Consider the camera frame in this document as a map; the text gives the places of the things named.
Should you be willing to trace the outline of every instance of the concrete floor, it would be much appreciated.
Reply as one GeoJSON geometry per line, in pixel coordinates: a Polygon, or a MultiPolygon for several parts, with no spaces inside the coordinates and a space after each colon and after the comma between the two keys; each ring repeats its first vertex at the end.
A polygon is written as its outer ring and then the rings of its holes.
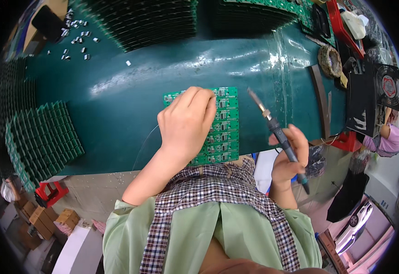
{"type": "MultiPolygon", "coordinates": [[[[327,214],[326,203],[336,194],[345,179],[351,153],[327,146],[325,157],[327,167],[325,173],[309,180],[310,195],[307,195],[301,185],[292,187],[300,211],[313,218],[314,230],[324,231],[329,225],[324,214],[327,214]]],[[[76,175],[63,180],[69,188],[69,193],[53,205],[57,213],[64,208],[71,208],[81,217],[106,222],[114,209],[117,199],[140,171],[126,171],[109,174],[76,175]]]]}

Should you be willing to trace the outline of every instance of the red plastic stool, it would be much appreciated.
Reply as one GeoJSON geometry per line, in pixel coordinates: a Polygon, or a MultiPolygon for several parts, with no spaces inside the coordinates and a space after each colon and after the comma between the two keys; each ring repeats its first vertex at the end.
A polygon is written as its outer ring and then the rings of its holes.
{"type": "Polygon", "coordinates": [[[63,189],[59,182],[53,182],[56,189],[52,189],[50,183],[40,183],[39,188],[35,190],[35,199],[37,203],[45,208],[51,207],[54,205],[59,199],[64,197],[65,194],[68,193],[68,188],[63,189]],[[50,194],[47,195],[45,193],[45,187],[48,187],[50,190],[50,194]]]}
{"type": "Polygon", "coordinates": [[[341,133],[338,139],[332,143],[332,146],[337,147],[340,150],[346,150],[350,152],[357,151],[361,145],[361,142],[356,139],[355,131],[341,133]]]}

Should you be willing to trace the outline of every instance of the green shirt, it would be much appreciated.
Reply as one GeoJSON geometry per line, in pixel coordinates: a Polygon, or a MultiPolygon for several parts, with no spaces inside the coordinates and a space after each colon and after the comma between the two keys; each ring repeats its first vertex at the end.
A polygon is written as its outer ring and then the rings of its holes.
{"type": "MultiPolygon", "coordinates": [[[[117,200],[106,221],[103,237],[105,273],[139,273],[155,197],[140,206],[117,200]]],[[[294,236],[301,268],[321,267],[321,254],[310,218],[298,210],[284,210],[294,236]]],[[[244,258],[283,270],[269,220],[249,205],[208,202],[174,212],[164,273],[194,273],[212,236],[231,259],[244,258]]]]}

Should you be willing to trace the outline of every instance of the white car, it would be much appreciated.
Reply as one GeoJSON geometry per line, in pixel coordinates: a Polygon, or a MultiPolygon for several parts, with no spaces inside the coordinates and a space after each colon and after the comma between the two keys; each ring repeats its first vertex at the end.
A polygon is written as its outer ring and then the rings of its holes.
{"type": "Polygon", "coordinates": [[[339,233],[335,241],[335,251],[338,255],[343,254],[361,236],[365,223],[373,211],[370,201],[367,201],[359,211],[355,212],[349,219],[344,229],[339,233]]]}

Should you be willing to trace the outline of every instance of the green work table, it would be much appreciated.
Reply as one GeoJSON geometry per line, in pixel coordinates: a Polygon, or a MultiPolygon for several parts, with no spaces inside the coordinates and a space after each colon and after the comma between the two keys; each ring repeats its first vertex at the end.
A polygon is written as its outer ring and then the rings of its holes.
{"type": "MultiPolygon", "coordinates": [[[[157,114],[164,108],[162,94],[193,85],[238,88],[241,155],[271,149],[270,133],[246,92],[248,86],[282,127],[293,123],[308,140],[321,138],[317,98],[307,68],[317,64],[319,46],[297,23],[257,39],[211,39],[198,27],[194,38],[124,53],[92,19],[77,11],[74,18],[86,19],[89,26],[72,29],[58,44],[48,43],[27,65],[27,76],[37,78],[37,104],[65,101],[85,150],[61,175],[142,169],[161,145],[156,126],[157,114]],[[81,31],[92,35],[84,37],[83,44],[72,45],[81,31]],[[90,60],[84,60],[82,47],[90,60]],[[69,50],[70,61],[61,60],[64,49],[69,50]]],[[[324,77],[323,83],[326,93],[332,91],[330,133],[334,135],[344,128],[345,93],[334,87],[332,79],[324,77]]]]}

